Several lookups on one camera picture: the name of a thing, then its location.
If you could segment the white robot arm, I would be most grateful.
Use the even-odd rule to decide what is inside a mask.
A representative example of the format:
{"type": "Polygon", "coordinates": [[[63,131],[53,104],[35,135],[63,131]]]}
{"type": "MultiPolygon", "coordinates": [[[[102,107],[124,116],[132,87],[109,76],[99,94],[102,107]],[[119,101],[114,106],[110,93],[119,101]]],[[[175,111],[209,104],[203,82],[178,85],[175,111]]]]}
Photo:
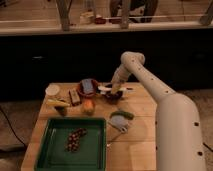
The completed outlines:
{"type": "Polygon", "coordinates": [[[157,171],[207,171],[196,104],[147,70],[144,63],[142,53],[124,52],[111,80],[111,93],[117,93],[133,74],[156,102],[157,171]]]}

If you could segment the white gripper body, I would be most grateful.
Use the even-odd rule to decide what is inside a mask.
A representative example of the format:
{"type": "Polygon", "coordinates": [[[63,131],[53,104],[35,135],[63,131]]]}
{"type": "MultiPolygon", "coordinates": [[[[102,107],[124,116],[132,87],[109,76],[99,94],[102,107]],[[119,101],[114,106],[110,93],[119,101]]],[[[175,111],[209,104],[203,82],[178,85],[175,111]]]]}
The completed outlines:
{"type": "Polygon", "coordinates": [[[123,66],[119,66],[111,80],[112,88],[119,89],[121,85],[124,84],[128,80],[128,72],[123,66]]]}

